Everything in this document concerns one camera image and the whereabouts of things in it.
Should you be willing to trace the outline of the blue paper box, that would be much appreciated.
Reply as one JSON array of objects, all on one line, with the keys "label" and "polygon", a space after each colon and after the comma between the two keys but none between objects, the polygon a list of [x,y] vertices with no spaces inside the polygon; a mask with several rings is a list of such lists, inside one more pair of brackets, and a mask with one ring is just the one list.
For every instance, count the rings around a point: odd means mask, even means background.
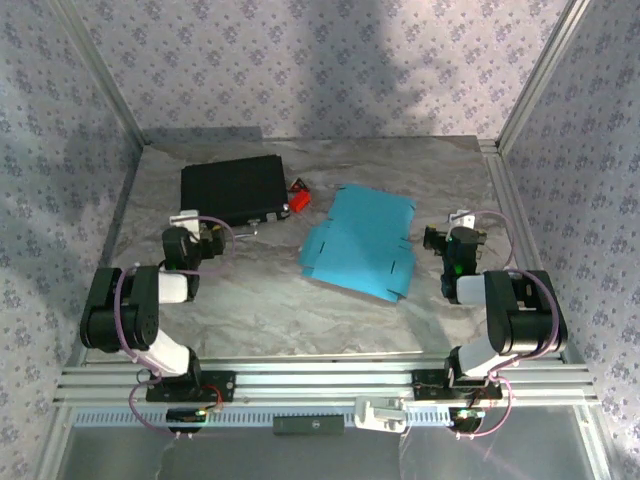
[{"label": "blue paper box", "polygon": [[409,241],[416,203],[401,195],[347,184],[328,218],[301,249],[302,275],[396,303],[408,295],[416,261]]}]

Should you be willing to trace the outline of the black rectangular bar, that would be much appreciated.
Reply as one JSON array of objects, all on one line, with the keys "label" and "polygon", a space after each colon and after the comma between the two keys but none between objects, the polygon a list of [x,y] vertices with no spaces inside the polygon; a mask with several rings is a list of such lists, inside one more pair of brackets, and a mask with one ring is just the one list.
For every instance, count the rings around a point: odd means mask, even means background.
[{"label": "black rectangular bar", "polygon": [[278,416],[273,419],[276,436],[334,436],[345,431],[342,415]]}]

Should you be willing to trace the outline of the wide aluminium side rail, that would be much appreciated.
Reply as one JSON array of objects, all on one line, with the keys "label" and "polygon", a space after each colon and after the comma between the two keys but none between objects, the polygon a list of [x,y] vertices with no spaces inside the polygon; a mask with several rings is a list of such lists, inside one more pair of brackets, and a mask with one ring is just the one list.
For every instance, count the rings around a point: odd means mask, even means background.
[{"label": "wide aluminium side rail", "polygon": [[502,221],[509,248],[501,268],[487,272],[484,279],[488,288],[488,339],[490,346],[506,359],[504,364],[509,365],[559,348],[561,343],[553,338],[559,332],[553,326],[559,307],[551,293],[549,276],[527,243],[524,218],[519,215],[508,179],[502,176],[505,167],[497,150],[483,146],[481,153],[496,188],[499,208],[481,209],[475,214]]}]

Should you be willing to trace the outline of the thin aluminium side rail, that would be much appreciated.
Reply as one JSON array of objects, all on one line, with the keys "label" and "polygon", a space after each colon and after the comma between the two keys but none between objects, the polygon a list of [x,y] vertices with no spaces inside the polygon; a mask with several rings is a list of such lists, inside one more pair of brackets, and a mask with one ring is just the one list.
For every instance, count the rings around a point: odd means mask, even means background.
[{"label": "thin aluminium side rail", "polygon": [[[106,240],[99,258],[98,267],[107,267],[113,258],[117,238],[121,229],[122,220],[124,217],[124,211],[128,202],[128,198],[135,180],[138,165],[144,150],[144,146],[135,147],[133,158],[127,167],[126,175],[124,177],[123,185],[117,198],[114,213],[112,215],[109,229],[107,231]],[[66,367],[81,367],[86,363],[87,349],[83,346],[80,337],[76,336],[76,339],[72,345],[71,355]]]}]

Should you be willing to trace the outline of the aluminium frame post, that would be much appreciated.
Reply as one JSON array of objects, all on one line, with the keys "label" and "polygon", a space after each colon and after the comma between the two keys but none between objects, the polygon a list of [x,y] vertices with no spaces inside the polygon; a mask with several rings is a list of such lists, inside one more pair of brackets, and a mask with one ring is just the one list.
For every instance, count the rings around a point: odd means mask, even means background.
[{"label": "aluminium frame post", "polygon": [[72,0],[48,0],[59,22],[78,51],[95,84],[105,96],[124,133],[132,145],[142,150],[145,140],[131,110],[121,94],[114,77],[100,55],[89,30]]},{"label": "aluminium frame post", "polygon": [[501,156],[513,147],[556,67],[569,48],[592,0],[568,0],[495,144]]}]

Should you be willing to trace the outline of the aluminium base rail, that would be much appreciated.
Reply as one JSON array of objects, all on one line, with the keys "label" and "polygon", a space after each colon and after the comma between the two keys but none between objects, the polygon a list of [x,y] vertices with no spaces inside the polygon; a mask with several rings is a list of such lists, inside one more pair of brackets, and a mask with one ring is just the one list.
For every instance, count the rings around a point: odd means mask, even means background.
[{"label": "aluminium base rail", "polygon": [[[420,356],[311,356],[205,360],[205,370],[236,373],[234,403],[258,406],[347,405],[361,396],[410,399],[411,372],[436,369],[443,362]],[[136,384],[139,367],[128,362],[90,362],[67,367],[54,402],[74,407],[122,406]],[[546,357],[508,368],[517,406],[597,404],[593,378],[584,363]]]}]

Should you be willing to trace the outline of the white plastic bracket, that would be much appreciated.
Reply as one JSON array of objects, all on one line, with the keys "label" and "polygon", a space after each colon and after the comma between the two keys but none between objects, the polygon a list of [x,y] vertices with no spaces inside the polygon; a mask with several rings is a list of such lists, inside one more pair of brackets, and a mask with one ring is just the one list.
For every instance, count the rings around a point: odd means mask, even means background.
[{"label": "white plastic bracket", "polygon": [[407,427],[404,401],[398,398],[357,397],[354,425],[364,430],[401,434]]}]

